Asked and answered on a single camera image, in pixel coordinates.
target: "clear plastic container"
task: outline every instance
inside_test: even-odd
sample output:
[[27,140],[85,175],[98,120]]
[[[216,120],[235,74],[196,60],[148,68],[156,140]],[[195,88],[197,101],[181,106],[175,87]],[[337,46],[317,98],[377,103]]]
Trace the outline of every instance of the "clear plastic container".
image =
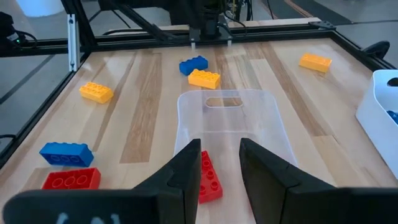
[[262,90],[188,91],[178,98],[174,155],[200,138],[223,197],[199,204],[197,223],[255,223],[239,163],[241,138],[250,138],[297,165],[275,98]]

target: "lego brick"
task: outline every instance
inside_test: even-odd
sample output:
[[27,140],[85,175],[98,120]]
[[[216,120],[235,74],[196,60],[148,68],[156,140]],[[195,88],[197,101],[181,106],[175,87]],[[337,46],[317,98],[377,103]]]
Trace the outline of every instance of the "lego brick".
[[300,66],[326,73],[330,67],[331,59],[305,53],[300,60]]
[[387,111],[387,114],[390,115],[390,117],[395,121],[396,124],[398,124],[398,113],[395,113],[393,111]]
[[217,88],[218,84],[220,84],[220,80],[221,77],[218,73],[199,71],[197,69],[194,69],[191,75],[188,76],[189,84],[213,90]]
[[98,189],[101,173],[97,168],[51,172],[42,189]]
[[204,70],[206,68],[208,68],[208,61],[202,56],[197,56],[180,63],[180,72],[184,75],[191,74],[194,69]]
[[88,167],[94,159],[87,144],[49,142],[40,155],[51,165]]
[[201,152],[201,179],[199,203],[206,203],[223,196],[223,188],[218,180],[207,151]]
[[113,92],[110,88],[93,82],[88,82],[80,87],[79,92],[82,97],[98,103],[106,103],[113,97]]

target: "floor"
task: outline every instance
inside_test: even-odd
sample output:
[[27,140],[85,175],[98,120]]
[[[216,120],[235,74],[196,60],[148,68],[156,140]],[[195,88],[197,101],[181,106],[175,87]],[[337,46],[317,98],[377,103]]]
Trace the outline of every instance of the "floor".
[[[398,67],[398,14],[396,0],[316,0],[320,4],[340,13],[355,24],[339,26],[345,36],[360,46],[367,47],[380,40],[388,40],[391,49],[386,60]],[[99,7],[96,2],[83,1],[90,18]],[[38,39],[66,38],[66,14],[41,18],[27,18],[15,0],[0,1],[0,9],[14,18],[14,27],[34,34]],[[253,0],[254,20],[271,19],[267,8],[260,0]],[[149,22],[158,26],[170,25],[169,14],[159,8],[137,9]],[[131,27],[137,27],[120,14]],[[245,8],[241,18],[246,17]],[[126,28],[112,12],[101,12],[91,21],[95,35],[110,29]],[[16,134],[44,102],[49,93],[68,73],[67,55],[44,55],[0,60],[0,135]],[[0,152],[9,139],[0,139]]]

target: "wooden table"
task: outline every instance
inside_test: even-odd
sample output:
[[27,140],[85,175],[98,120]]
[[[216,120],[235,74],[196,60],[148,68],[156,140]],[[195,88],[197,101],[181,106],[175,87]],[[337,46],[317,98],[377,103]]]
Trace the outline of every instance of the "wooden table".
[[[303,22],[308,19],[251,25]],[[298,66],[305,52],[332,58],[325,78]],[[339,187],[398,186],[354,116],[372,72],[330,39],[289,40],[91,54],[0,170],[0,207],[18,192],[41,188],[49,172],[71,169],[47,164],[39,155],[47,142],[87,143],[102,189],[131,189],[154,173],[173,156],[178,96],[200,90],[178,70],[196,55],[221,74],[220,89],[275,96],[304,171]],[[113,99],[104,105],[83,99],[78,89],[86,82],[109,86]]]

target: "blue object in bin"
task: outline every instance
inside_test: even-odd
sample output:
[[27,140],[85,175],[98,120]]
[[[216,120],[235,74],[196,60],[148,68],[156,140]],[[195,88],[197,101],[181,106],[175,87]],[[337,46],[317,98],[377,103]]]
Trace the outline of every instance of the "blue object in bin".
[[393,111],[387,111],[387,114],[398,124],[398,114]]
[[180,62],[180,72],[186,76],[191,74],[194,69],[204,70],[206,68],[208,68],[208,61],[200,55],[193,59]]
[[51,165],[89,167],[94,159],[87,144],[49,142],[40,155]]

